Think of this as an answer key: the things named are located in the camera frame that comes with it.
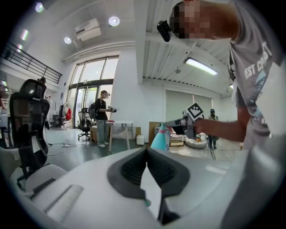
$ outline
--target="fluorescent light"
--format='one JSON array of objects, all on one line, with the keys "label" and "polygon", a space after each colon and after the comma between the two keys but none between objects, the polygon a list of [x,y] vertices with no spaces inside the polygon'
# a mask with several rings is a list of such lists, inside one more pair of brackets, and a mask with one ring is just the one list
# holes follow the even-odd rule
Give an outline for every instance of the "fluorescent light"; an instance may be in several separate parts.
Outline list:
[{"label": "fluorescent light", "polygon": [[23,40],[23,41],[25,41],[26,40],[26,38],[27,38],[27,36],[28,36],[28,30],[23,30],[23,33],[21,34],[21,39]]},{"label": "fluorescent light", "polygon": [[23,46],[18,44],[17,47],[18,47],[17,52],[21,52],[21,49],[23,49]]},{"label": "fluorescent light", "polygon": [[108,23],[111,25],[111,26],[117,26],[119,25],[120,23],[120,20],[118,17],[111,17],[109,20],[108,20]]},{"label": "fluorescent light", "polygon": [[72,42],[72,40],[69,37],[65,37],[63,40],[66,44],[70,44]]},{"label": "fluorescent light", "polygon": [[205,72],[210,73],[213,76],[218,74],[213,69],[209,68],[208,66],[206,66],[206,65],[204,65],[204,64],[202,64],[202,63],[198,62],[197,60],[195,60],[193,58],[190,58],[190,57],[186,60],[186,64],[189,64],[189,65],[192,65],[192,66],[194,66],[196,68],[199,68],[199,69],[201,69],[201,70],[203,70]]},{"label": "fluorescent light", "polygon": [[36,7],[35,7],[35,10],[39,13],[43,10],[43,4],[42,3],[37,3],[36,4]]}]

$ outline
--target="black rubber part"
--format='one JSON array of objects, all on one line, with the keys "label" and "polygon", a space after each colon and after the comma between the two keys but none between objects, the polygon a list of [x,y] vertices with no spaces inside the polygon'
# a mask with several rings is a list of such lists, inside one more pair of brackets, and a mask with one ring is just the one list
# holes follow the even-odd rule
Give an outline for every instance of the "black rubber part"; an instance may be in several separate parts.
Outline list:
[{"label": "black rubber part", "polygon": [[125,197],[145,199],[140,183],[146,162],[162,190],[162,199],[180,194],[189,182],[190,173],[184,165],[151,148],[142,148],[110,166],[107,172],[109,183]]}]

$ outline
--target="person in background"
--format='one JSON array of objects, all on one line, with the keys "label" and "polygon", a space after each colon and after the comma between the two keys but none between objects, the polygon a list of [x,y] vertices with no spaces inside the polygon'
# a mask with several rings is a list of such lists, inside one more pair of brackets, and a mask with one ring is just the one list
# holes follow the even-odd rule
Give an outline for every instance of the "person in background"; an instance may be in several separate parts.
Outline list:
[{"label": "person in background", "polygon": [[38,79],[42,84],[46,84],[46,78],[42,77],[41,79]]},{"label": "person in background", "polygon": [[100,97],[95,101],[95,114],[97,124],[97,145],[105,148],[109,143],[108,137],[108,125],[106,124],[107,115],[106,112],[111,112],[111,109],[106,109],[105,98],[109,96],[109,93],[105,90],[101,91]]},{"label": "person in background", "polygon": [[5,87],[3,85],[0,85],[0,107],[2,107],[3,110],[6,109],[6,106],[3,101],[4,94],[5,94]]},{"label": "person in background", "polygon": [[[218,116],[215,115],[215,110],[214,109],[210,110],[209,119],[219,120]],[[210,148],[212,147],[212,142],[214,142],[214,149],[216,149],[216,140],[217,140],[217,137],[209,135],[209,147]]]}]

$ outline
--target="hand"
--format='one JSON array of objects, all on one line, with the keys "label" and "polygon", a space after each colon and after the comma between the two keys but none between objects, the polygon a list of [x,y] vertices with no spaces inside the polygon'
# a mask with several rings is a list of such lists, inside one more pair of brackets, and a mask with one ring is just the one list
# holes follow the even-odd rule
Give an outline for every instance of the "hand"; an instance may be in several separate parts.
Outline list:
[{"label": "hand", "polygon": [[2,107],[3,110],[6,109],[6,106],[4,104],[3,98],[0,98],[0,106]]},{"label": "hand", "polygon": [[204,119],[197,119],[193,125],[193,127],[196,129],[196,134],[203,133],[203,121]]}]

